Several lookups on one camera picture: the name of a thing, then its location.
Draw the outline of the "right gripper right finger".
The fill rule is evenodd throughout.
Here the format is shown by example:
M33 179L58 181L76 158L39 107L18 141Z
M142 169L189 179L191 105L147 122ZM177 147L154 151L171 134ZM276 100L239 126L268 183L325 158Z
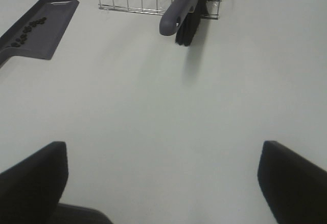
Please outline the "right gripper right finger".
M326 171L277 141L265 141L257 179L277 223L326 223Z

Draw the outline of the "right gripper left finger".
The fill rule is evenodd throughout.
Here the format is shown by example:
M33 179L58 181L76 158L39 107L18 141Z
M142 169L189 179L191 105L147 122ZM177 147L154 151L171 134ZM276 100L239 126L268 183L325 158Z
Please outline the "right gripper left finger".
M101 211L62 204L65 142L51 142L1 173L1 223L111 223Z

